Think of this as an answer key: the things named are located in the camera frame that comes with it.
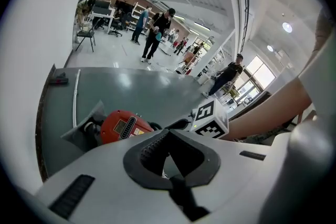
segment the black vent grille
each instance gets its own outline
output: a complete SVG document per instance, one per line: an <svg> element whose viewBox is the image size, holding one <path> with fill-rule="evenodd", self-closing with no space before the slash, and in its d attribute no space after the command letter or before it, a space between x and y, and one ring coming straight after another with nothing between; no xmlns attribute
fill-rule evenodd
<svg viewBox="0 0 336 224"><path fill-rule="evenodd" d="M124 130L122 130L120 134L121 139L126 139L130 136L131 130L133 126L135 125L136 119L134 117L130 117L129 120L127 121L126 126L124 127Z"/></svg>
<svg viewBox="0 0 336 224"><path fill-rule="evenodd" d="M82 200L84 194L92 185L94 177L88 175L78 176L71 185L49 207L51 211L60 217L68 219L74 209Z"/></svg>

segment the white sneakers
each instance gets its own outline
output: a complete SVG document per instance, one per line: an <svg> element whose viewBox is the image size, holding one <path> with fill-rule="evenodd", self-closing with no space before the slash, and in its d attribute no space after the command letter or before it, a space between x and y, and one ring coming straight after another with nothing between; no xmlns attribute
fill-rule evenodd
<svg viewBox="0 0 336 224"><path fill-rule="evenodd" d="M205 98L208 98L209 97L209 94L207 92L202 92L202 95L205 97Z"/></svg>
<svg viewBox="0 0 336 224"><path fill-rule="evenodd" d="M140 61L142 61L142 62L147 61L147 63L151 64L151 59L141 58Z"/></svg>

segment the computer monitor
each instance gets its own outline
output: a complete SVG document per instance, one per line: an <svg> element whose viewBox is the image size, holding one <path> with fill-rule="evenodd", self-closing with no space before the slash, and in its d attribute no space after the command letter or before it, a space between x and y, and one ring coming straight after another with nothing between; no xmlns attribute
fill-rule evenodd
<svg viewBox="0 0 336 224"><path fill-rule="evenodd" d="M109 8L110 2L104 0L96 0L94 6L98 8Z"/></svg>
<svg viewBox="0 0 336 224"><path fill-rule="evenodd" d="M122 11L124 12L124 13L132 13L132 10L133 10L133 8L134 8L134 6L132 6L132 5L130 5L130 4L128 4L128 3L126 3L126 2L122 2L122 1L119 1L119 0L116 0L115 1L115 4L114 4L114 6L115 7L117 7L118 9L119 8L122 8Z"/></svg>

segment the black cable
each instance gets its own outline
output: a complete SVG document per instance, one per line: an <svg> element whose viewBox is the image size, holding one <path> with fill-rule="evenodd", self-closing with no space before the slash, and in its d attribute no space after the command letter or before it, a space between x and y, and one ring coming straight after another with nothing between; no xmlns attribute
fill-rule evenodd
<svg viewBox="0 0 336 224"><path fill-rule="evenodd" d="M154 129L154 131L162 130L162 127L158 125L156 122L148 122L148 124L152 129Z"/></svg>

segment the pipe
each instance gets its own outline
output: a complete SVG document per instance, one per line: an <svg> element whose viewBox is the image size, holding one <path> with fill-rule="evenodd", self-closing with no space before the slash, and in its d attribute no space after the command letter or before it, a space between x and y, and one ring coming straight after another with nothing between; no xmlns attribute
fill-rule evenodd
<svg viewBox="0 0 336 224"><path fill-rule="evenodd" d="M78 80L79 80L79 75L80 75L80 69L78 69L77 72L77 78L75 82L75 89L74 89L74 95L73 95L73 102L72 102L72 127L75 128L77 126L77 117L76 117L76 110L77 110L77 94L78 94Z"/></svg>

